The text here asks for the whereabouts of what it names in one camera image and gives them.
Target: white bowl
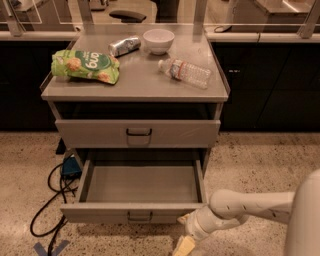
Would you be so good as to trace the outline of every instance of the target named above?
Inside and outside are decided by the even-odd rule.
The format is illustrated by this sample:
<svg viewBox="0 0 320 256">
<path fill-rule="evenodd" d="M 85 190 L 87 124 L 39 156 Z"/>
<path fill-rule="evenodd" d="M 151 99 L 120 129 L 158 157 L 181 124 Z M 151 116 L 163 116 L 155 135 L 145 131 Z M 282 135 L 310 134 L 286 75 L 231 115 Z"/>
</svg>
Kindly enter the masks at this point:
<svg viewBox="0 0 320 256">
<path fill-rule="evenodd" d="M 162 55 L 170 49 L 174 34 L 166 29 L 151 29 L 143 34 L 143 39 L 153 54 Z"/>
</svg>

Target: bottle cap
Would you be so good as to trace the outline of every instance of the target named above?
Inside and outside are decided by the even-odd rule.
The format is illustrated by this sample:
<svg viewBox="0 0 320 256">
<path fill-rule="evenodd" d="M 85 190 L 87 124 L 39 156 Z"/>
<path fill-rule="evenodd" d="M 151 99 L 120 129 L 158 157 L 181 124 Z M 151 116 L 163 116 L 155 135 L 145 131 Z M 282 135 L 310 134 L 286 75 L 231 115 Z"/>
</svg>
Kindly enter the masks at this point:
<svg viewBox="0 0 320 256">
<path fill-rule="evenodd" d="M 159 62 L 158 62 L 158 68 L 159 68 L 159 70 L 162 71 L 162 72 L 165 71 L 163 64 L 164 64 L 164 63 L 163 63 L 163 60 L 159 60 Z"/>
</svg>

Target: blue power adapter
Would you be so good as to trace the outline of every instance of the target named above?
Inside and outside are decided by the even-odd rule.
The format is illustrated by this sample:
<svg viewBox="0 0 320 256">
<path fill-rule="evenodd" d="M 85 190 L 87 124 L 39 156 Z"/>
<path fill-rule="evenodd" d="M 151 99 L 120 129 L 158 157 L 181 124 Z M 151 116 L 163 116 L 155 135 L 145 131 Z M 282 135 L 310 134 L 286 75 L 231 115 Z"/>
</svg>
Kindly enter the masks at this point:
<svg viewBox="0 0 320 256">
<path fill-rule="evenodd" d="M 61 170 L 62 178 L 68 179 L 75 179 L 79 178 L 82 174 L 82 171 L 75 159 L 75 157 L 70 157 L 64 160 Z"/>
</svg>

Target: green chip bag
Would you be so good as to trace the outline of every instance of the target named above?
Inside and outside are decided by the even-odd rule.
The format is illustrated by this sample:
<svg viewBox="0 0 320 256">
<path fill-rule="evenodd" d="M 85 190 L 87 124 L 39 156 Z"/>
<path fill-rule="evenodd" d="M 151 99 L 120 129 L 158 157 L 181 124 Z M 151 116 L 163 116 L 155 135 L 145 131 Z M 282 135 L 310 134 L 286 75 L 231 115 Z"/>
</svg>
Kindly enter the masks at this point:
<svg viewBox="0 0 320 256">
<path fill-rule="evenodd" d="M 96 52 L 62 50 L 52 56 L 51 72 L 54 76 L 96 79 L 115 84 L 119 78 L 119 61 Z"/>
</svg>

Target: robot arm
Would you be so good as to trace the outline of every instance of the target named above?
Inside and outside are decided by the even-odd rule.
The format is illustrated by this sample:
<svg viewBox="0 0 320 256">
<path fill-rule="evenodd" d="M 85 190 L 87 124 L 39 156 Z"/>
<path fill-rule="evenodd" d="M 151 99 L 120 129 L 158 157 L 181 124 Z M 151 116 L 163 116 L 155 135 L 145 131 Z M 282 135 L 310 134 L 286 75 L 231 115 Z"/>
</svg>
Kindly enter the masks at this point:
<svg viewBox="0 0 320 256">
<path fill-rule="evenodd" d="M 180 222 L 196 241 L 216 230 L 240 226 L 249 215 L 288 224 L 293 198 L 293 192 L 244 194 L 218 190 L 212 194 L 209 205 L 197 209 Z"/>
<path fill-rule="evenodd" d="M 196 241 L 216 230 L 240 226 L 249 215 L 288 225 L 285 255 L 320 255 L 320 170 L 311 173 L 296 193 L 216 191 L 207 206 L 179 219 L 185 225 L 186 236 L 180 239 L 173 255 L 188 255 Z"/>
</svg>

